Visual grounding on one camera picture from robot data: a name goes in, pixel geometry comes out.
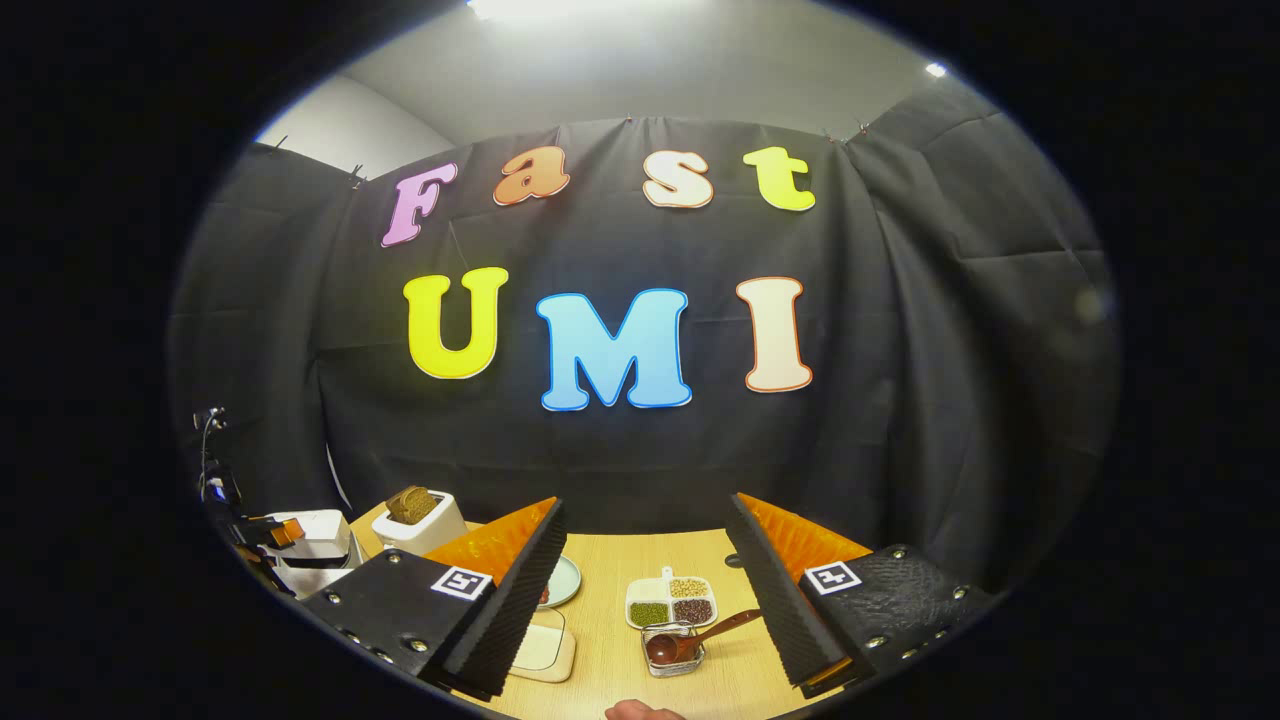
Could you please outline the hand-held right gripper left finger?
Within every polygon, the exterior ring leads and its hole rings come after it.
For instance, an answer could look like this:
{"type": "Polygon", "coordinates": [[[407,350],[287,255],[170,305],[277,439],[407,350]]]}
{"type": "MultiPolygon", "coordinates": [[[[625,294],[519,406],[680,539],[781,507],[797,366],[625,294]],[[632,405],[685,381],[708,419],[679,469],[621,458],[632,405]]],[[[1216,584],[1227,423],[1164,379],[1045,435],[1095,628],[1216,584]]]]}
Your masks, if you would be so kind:
{"type": "Polygon", "coordinates": [[[544,498],[428,553],[383,550],[302,605],[384,665],[488,701],[504,689],[566,537],[562,501],[544,498]]]}

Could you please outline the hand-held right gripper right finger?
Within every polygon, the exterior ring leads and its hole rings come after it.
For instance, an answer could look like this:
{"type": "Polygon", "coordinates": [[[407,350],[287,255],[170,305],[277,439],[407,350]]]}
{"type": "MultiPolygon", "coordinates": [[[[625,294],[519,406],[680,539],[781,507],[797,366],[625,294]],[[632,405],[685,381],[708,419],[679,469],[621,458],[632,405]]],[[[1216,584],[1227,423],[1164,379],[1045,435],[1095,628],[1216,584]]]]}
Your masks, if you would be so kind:
{"type": "Polygon", "coordinates": [[[910,544],[870,550],[745,493],[724,521],[783,673],[813,698],[895,674],[996,597],[910,544]]]}

